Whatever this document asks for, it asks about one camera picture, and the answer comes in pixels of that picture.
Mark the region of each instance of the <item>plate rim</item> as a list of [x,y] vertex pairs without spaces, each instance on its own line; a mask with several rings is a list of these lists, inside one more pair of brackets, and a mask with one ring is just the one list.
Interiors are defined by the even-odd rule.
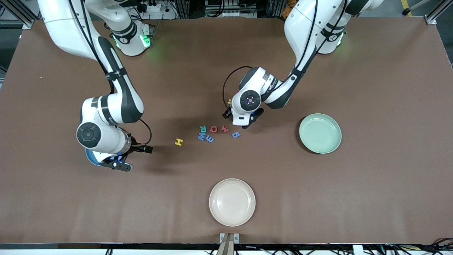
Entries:
[[[340,139],[339,139],[339,141],[338,141],[338,144],[335,146],[335,148],[332,149],[332,150],[330,150],[330,151],[328,151],[328,152],[317,152],[317,151],[311,149],[311,148],[304,142],[304,140],[302,139],[302,132],[301,132],[301,131],[302,131],[302,125],[304,124],[304,122],[306,123],[308,120],[312,119],[312,117],[313,117],[314,115],[318,115],[318,116],[319,116],[319,115],[322,115],[322,116],[325,116],[325,117],[327,117],[328,119],[332,120],[333,123],[335,124],[335,126],[338,127]],[[342,138],[343,138],[343,134],[342,134],[340,125],[338,124],[338,122],[337,122],[334,118],[330,117],[330,116],[327,115],[327,114],[324,114],[324,113],[312,113],[312,114],[310,114],[310,115],[307,115],[307,116],[306,116],[305,118],[303,118],[302,121],[300,122],[300,125],[299,125],[299,139],[300,139],[300,141],[304,144],[304,146],[305,146],[307,149],[309,149],[310,151],[313,151],[314,153],[318,153],[318,154],[329,154],[329,153],[334,152],[336,149],[338,149],[338,147],[340,147]]]
[[[250,214],[250,215],[249,215],[242,223],[240,223],[240,224],[225,224],[225,223],[222,223],[222,222],[221,222],[221,219],[218,219],[218,217],[216,217],[215,214],[213,213],[213,210],[214,210],[214,209],[213,209],[213,207],[212,207],[213,205],[212,205],[211,201],[214,199],[214,197],[213,197],[214,190],[216,190],[220,185],[222,185],[223,183],[228,182],[228,181],[238,181],[238,182],[240,182],[240,183],[242,183],[242,184],[245,184],[245,186],[247,187],[247,190],[249,190],[249,191],[251,192],[251,193],[250,193],[250,196],[253,198],[253,201],[252,201],[253,206],[252,206],[252,208],[251,208],[251,210],[250,210],[250,211],[251,211],[251,214]],[[250,220],[250,218],[253,216],[253,214],[255,213],[255,208],[256,208],[256,196],[255,196],[255,193],[253,192],[253,189],[250,187],[250,185],[248,185],[247,182],[245,182],[245,181],[243,181],[243,180],[240,180],[240,179],[237,179],[237,178],[227,178],[227,179],[224,179],[224,180],[219,181],[219,182],[212,188],[211,193],[209,194],[209,201],[208,201],[208,203],[209,203],[209,210],[210,210],[210,212],[211,212],[211,215],[214,217],[214,219],[215,219],[218,223],[220,223],[220,224],[222,224],[222,225],[224,225],[224,226],[228,226],[228,227],[237,227],[237,226],[241,226],[241,225],[245,224],[246,222],[248,222],[248,221]]]

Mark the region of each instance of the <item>green light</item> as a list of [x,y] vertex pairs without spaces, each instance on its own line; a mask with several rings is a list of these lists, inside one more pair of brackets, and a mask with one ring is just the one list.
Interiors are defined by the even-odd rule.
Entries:
[[117,46],[118,48],[120,48],[120,45],[118,44],[118,40],[116,40],[116,37],[115,37],[115,36],[113,36],[113,39],[114,39],[115,42],[116,42],[116,46]]
[[341,33],[340,38],[338,39],[337,46],[340,45],[340,43],[341,43],[341,38],[343,38],[343,35],[344,35],[344,33]]
[[149,47],[150,46],[150,43],[149,43],[149,37],[147,35],[143,36],[143,35],[140,35],[140,39],[142,40],[142,43],[143,43],[143,46],[144,47]]

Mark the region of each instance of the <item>table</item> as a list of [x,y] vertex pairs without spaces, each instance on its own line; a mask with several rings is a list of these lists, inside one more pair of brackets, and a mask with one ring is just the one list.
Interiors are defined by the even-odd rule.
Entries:
[[[153,154],[131,154],[132,172],[90,164],[76,141],[82,102],[109,91],[98,64],[58,49],[42,22],[25,30],[0,91],[0,242],[207,243],[225,232],[244,243],[453,236],[453,72],[436,27],[423,18],[352,19],[339,48],[313,60],[283,109],[265,107],[247,130],[234,127],[221,116],[222,83],[242,65],[284,79],[295,57],[283,26],[164,20],[152,49],[119,53],[153,131]],[[230,78],[229,98],[244,73]],[[341,126],[335,152],[302,148],[298,125],[311,113]],[[202,125],[230,131],[201,142]],[[148,138],[141,123],[125,128]],[[214,185],[232,177],[257,199],[252,218],[234,228],[208,207]]]

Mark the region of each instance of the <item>gray floor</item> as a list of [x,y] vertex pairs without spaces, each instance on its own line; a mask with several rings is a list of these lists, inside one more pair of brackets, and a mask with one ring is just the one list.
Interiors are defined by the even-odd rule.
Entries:
[[[419,0],[408,0],[409,5],[414,5]],[[431,0],[425,5],[412,11],[413,16],[423,16],[431,12],[440,0]],[[361,17],[401,17],[403,5],[400,0],[384,0],[373,11],[365,11]],[[450,62],[453,61],[453,6],[448,8],[438,19],[437,28],[446,48]],[[8,68],[19,41],[21,29],[0,29],[0,66]]]

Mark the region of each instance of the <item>green plate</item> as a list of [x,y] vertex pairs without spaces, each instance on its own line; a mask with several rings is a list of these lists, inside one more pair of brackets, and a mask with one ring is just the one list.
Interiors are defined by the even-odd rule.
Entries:
[[341,129],[338,123],[322,113],[305,117],[299,127],[300,140],[313,152],[326,154],[335,151],[341,143]]

